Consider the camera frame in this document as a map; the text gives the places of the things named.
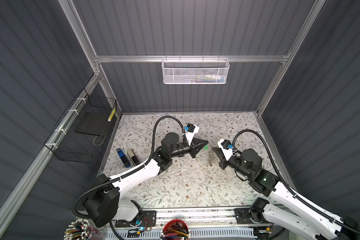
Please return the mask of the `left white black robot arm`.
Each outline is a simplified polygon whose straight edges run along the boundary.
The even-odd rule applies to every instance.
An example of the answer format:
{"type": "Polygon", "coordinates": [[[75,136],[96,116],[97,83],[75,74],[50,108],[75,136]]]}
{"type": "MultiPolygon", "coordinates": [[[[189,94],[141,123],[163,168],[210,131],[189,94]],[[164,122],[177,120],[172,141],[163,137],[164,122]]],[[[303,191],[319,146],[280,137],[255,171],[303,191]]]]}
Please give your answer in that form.
{"type": "Polygon", "coordinates": [[[176,133],[167,134],[161,146],[154,150],[153,155],[143,163],[123,174],[106,177],[104,174],[96,178],[94,186],[104,184],[89,193],[84,199],[84,208],[96,227],[103,227],[112,220],[133,223],[139,221],[142,208],[136,201],[124,201],[124,195],[143,183],[165,172],[173,163],[173,158],[189,154],[196,157],[207,140],[193,138],[190,143],[182,143],[176,133]]]}

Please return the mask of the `white mesh wall basket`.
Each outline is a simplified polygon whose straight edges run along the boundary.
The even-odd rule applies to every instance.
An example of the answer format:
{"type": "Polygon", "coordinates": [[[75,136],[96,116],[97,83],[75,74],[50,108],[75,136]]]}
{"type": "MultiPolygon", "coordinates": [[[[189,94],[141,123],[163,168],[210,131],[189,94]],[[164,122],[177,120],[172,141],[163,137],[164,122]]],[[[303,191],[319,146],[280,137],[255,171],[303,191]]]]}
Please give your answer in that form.
{"type": "Polygon", "coordinates": [[[167,85],[223,85],[227,82],[230,62],[227,58],[164,58],[163,82],[167,85]]]}

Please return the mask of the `grey strap metal keyring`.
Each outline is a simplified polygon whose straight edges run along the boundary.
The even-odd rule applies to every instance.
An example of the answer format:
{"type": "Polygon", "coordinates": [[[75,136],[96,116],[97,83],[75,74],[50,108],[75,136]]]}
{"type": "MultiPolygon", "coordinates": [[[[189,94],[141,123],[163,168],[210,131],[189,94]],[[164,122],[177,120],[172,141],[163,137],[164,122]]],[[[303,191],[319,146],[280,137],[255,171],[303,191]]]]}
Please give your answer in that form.
{"type": "Polygon", "coordinates": [[[208,164],[210,167],[212,167],[217,160],[217,155],[215,154],[215,152],[213,151],[213,148],[210,148],[208,150],[208,164]]]}

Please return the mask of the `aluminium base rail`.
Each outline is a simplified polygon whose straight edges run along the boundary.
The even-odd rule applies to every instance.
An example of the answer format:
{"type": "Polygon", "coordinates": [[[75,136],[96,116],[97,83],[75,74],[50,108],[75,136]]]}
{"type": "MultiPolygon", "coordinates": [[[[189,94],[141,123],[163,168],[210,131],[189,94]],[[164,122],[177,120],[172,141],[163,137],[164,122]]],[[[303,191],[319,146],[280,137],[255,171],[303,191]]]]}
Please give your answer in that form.
{"type": "Polygon", "coordinates": [[[113,227],[124,240],[159,240],[166,224],[172,220],[186,223],[191,240],[254,240],[268,235],[275,229],[274,224],[262,220],[250,220],[248,206],[145,209],[146,220],[139,227],[148,227],[139,235],[132,234],[134,226],[113,221],[113,227]]]}

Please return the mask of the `clear pencil jar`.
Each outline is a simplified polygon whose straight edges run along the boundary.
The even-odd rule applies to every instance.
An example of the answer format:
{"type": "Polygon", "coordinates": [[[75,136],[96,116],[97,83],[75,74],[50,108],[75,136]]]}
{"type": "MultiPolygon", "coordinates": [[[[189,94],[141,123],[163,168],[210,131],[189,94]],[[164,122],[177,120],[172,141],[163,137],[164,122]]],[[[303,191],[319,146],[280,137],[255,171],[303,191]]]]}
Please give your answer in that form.
{"type": "Polygon", "coordinates": [[[96,227],[87,219],[71,222],[65,230],[64,240],[105,240],[106,231],[96,227]]]}

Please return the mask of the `yellow marker pen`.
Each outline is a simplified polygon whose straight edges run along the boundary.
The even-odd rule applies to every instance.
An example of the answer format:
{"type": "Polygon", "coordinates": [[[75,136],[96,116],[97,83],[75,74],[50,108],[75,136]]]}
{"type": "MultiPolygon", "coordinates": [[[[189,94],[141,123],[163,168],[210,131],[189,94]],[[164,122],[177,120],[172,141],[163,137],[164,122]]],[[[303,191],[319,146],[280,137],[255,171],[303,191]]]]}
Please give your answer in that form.
{"type": "Polygon", "coordinates": [[[115,113],[116,113],[116,108],[113,108],[112,111],[111,111],[111,113],[110,113],[110,115],[109,115],[109,117],[108,117],[108,122],[111,122],[111,121],[112,121],[115,113]]]}

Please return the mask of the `blue usb stick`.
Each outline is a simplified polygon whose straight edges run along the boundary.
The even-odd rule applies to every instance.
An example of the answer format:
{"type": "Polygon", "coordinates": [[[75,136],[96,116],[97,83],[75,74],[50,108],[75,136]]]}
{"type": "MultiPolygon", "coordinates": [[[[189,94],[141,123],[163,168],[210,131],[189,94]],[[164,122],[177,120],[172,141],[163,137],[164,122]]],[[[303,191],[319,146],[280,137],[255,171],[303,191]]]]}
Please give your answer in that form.
{"type": "Polygon", "coordinates": [[[120,160],[122,161],[124,167],[125,168],[130,168],[131,167],[131,162],[128,160],[128,158],[126,157],[126,155],[124,154],[122,149],[118,148],[117,153],[118,153],[118,156],[119,156],[120,160]]]}

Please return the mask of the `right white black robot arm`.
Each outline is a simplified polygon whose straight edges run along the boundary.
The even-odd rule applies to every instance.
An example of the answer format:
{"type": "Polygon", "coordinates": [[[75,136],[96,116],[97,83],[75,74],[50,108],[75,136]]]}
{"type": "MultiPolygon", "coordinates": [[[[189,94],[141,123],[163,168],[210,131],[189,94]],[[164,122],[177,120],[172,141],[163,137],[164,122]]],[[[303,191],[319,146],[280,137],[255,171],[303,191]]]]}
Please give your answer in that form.
{"type": "Polygon", "coordinates": [[[307,240],[356,240],[350,230],[357,222],[332,214],[302,195],[289,190],[273,173],[262,168],[263,159],[253,149],[233,155],[232,149],[213,148],[221,169],[232,168],[258,193],[249,213],[254,223],[263,220],[279,225],[307,240]]]}

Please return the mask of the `red pencil cup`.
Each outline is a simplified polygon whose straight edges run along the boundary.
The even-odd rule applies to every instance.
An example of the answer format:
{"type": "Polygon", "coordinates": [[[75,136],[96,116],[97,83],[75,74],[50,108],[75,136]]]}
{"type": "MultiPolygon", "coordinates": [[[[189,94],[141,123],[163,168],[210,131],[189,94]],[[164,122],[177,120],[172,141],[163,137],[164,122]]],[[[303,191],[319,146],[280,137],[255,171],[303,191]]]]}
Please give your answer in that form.
{"type": "Polygon", "coordinates": [[[171,220],[161,231],[161,240],[189,240],[191,238],[190,229],[182,220],[171,220]]]}

